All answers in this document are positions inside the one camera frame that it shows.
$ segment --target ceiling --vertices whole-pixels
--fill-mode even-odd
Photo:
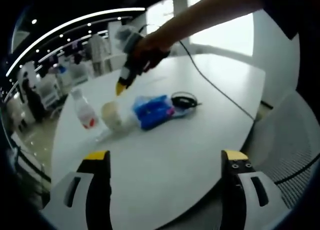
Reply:
[[[129,7],[143,7],[147,8],[161,0],[7,0],[13,2],[15,5],[10,18],[9,24],[11,27],[11,35],[13,29],[15,31],[26,31],[30,34],[28,37],[15,49],[12,54],[8,51],[2,66],[4,66],[4,73],[17,59],[18,56],[48,31],[60,26],[61,24],[73,20],[75,18],[85,16],[91,13],[119,9]],[[86,19],[65,27],[56,33],[50,35],[48,38],[39,43],[34,50],[29,51],[22,59],[21,64],[30,60],[37,60],[47,54],[47,50],[54,50],[67,43],[67,38],[71,40],[78,39],[88,35],[88,30],[97,32],[106,30],[108,21],[116,21],[121,17],[122,24],[126,24],[132,18],[135,18],[142,12],[122,12],[101,15],[98,17]],[[13,75],[19,70],[19,64],[14,68]]]

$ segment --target cup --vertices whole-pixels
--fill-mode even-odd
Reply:
[[[105,103],[101,108],[101,115],[102,120],[110,130],[118,131],[121,129],[122,121],[115,101]]]

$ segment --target oval table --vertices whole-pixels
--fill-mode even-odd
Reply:
[[[193,58],[212,82],[255,117],[264,88],[264,71],[216,55]],[[180,216],[217,183],[221,150],[240,150],[253,120],[206,82],[188,56],[163,60],[116,97],[119,74],[115,71],[78,87],[98,114],[105,102],[116,100],[123,131],[112,134],[102,121],[96,128],[85,130],[69,96],[55,133],[52,185],[76,171],[88,153],[109,150],[113,229],[151,230]],[[136,96],[171,95],[177,91],[194,94],[202,105],[190,116],[150,131],[138,128],[131,111]],[[105,130],[108,136],[97,143],[97,136]]]

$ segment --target yellow nozzle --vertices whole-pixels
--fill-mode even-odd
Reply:
[[[126,86],[124,86],[124,85],[120,84],[119,82],[117,82],[117,84],[115,86],[116,95],[119,96],[122,93],[122,91],[125,90],[125,88],[126,88]]]

